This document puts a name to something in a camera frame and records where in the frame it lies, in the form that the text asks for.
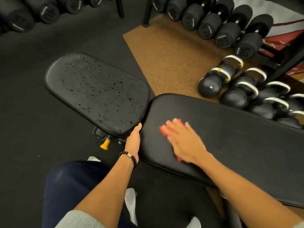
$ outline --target pants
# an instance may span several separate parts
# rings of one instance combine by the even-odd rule
[[[72,161],[50,170],[44,189],[42,228],[54,228],[108,174],[97,161]],[[119,228],[136,228],[121,214]]]

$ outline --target weight bench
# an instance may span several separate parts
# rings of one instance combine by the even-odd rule
[[[216,187],[198,167],[178,162],[159,131],[167,120],[180,118],[228,168],[280,202],[304,207],[304,131],[183,95],[163,94],[148,102],[142,80],[83,53],[55,61],[45,81],[56,97],[107,134],[108,143],[113,137],[125,140],[141,121],[139,154],[155,166]]]

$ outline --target person's right hand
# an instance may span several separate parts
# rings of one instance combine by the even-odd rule
[[[167,139],[171,143],[176,156],[185,162],[200,165],[199,161],[204,156],[211,155],[202,142],[201,138],[192,129],[188,122],[183,125],[177,119],[167,121],[166,125],[172,130],[163,126],[163,130],[168,135]]]

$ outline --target black beaded bracelet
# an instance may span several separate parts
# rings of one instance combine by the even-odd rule
[[[137,161],[136,161],[136,159],[133,155],[129,154],[127,151],[122,151],[122,152],[119,153],[118,157],[120,157],[122,154],[126,154],[127,156],[132,158],[132,160],[134,162],[134,168],[137,166]]]

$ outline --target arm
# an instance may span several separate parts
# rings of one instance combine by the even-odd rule
[[[127,138],[125,147],[125,151],[132,154],[137,162],[140,129],[141,123]],[[133,160],[127,155],[121,155],[104,180],[74,210],[86,212],[107,228],[117,227],[133,167]]]
[[[174,153],[182,160],[199,166],[248,227],[290,228],[303,221],[269,194],[217,161],[187,122],[183,125],[174,119],[166,124],[174,130],[163,128]]]

